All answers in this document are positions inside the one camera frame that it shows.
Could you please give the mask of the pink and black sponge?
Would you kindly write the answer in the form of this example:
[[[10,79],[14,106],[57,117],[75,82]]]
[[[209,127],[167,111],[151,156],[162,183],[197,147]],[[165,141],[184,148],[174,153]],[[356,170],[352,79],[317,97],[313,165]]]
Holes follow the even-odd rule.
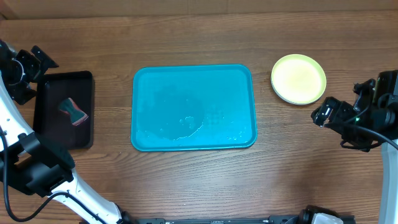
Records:
[[[58,109],[69,116],[71,124],[74,126],[78,126],[88,119],[88,115],[71,98],[63,100]]]

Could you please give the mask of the yellow-green plate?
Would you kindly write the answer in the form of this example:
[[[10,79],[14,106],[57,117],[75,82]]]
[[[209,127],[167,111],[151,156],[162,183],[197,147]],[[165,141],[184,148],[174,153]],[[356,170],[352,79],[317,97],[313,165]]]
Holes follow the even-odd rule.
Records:
[[[316,102],[326,90],[326,75],[321,65],[302,54],[283,56],[271,71],[271,85],[284,101],[294,105]]]

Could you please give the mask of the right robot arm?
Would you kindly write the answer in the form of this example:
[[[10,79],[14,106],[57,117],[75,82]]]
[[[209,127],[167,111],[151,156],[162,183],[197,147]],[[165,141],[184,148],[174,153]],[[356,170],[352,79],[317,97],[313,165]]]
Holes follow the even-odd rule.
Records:
[[[397,102],[384,94],[360,96],[351,105],[328,97],[311,114],[313,123],[341,136],[340,146],[370,152],[381,148],[382,196],[379,223],[397,223]]]

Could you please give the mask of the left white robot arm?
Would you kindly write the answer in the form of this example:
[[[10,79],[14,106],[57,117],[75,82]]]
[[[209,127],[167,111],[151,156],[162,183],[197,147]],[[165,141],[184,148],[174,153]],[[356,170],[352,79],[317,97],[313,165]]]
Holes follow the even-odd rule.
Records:
[[[95,82],[88,71],[55,68],[38,46],[15,51],[1,43],[1,181],[9,189],[56,200],[86,223],[132,223],[128,212],[93,190],[77,173],[70,150],[93,143]]]

